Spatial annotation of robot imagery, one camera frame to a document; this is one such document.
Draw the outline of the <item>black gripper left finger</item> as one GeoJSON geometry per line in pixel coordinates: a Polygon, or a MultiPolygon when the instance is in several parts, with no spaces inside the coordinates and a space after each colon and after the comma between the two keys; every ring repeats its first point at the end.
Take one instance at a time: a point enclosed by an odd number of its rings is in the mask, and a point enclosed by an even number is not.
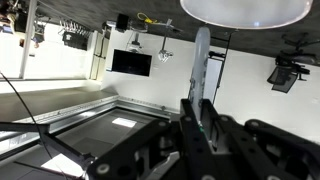
{"type": "Polygon", "coordinates": [[[86,170],[86,180],[145,180],[179,151],[180,123],[154,120],[115,145],[86,170]]]}

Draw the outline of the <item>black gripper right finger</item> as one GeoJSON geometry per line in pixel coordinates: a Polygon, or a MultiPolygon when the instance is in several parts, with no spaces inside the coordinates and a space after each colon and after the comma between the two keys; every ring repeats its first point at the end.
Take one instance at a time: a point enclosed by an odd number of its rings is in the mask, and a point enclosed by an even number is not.
{"type": "Polygon", "coordinates": [[[320,180],[320,146],[258,119],[244,125],[202,101],[202,123],[213,153],[243,180],[320,180]]]}

